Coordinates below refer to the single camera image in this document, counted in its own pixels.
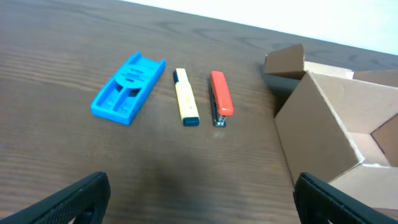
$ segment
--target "wooden surface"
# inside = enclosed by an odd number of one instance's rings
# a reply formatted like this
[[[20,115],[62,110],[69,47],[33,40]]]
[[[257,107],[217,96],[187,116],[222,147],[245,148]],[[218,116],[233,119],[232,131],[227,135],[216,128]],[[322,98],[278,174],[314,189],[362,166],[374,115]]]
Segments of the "wooden surface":
[[[262,74],[267,52],[298,42],[313,62],[398,68],[392,55],[128,2],[0,1],[0,218],[102,170],[105,223],[298,223],[280,103]],[[92,116],[98,90],[138,50],[167,68],[135,121]],[[197,128],[181,124],[176,67],[190,76]],[[211,125],[211,70],[233,97],[225,129]]]

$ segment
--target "open cardboard box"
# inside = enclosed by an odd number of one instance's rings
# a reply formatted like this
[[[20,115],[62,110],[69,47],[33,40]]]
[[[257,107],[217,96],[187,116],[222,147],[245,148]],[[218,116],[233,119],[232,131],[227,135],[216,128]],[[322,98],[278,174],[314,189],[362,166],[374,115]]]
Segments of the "open cardboard box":
[[[396,87],[306,73],[275,117],[293,180],[309,172],[370,207],[398,209],[397,113]]]
[[[264,72],[296,80],[301,80],[307,72],[312,72],[398,87],[397,70],[354,72],[347,68],[309,62],[305,60],[302,44],[276,50],[266,55]]]

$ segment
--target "white background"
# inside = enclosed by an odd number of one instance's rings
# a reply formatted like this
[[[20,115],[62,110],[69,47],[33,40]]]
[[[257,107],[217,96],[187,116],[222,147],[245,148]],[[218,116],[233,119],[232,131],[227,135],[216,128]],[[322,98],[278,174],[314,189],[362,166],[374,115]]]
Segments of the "white background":
[[[127,0],[398,55],[398,0]]]

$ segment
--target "blue tray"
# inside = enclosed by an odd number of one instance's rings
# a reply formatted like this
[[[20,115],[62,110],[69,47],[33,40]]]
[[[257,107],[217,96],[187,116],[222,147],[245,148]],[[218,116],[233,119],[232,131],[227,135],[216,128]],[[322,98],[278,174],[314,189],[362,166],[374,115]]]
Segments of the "blue tray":
[[[91,103],[93,115],[129,125],[144,104],[166,66],[133,54],[105,83]]]

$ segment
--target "red stapler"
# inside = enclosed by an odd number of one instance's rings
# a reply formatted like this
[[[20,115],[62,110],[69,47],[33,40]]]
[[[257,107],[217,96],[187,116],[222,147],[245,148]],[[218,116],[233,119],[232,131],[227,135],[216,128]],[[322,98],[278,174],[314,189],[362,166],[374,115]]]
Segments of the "red stapler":
[[[225,127],[225,120],[234,114],[231,94],[224,73],[212,71],[209,81],[211,116],[214,127]]]

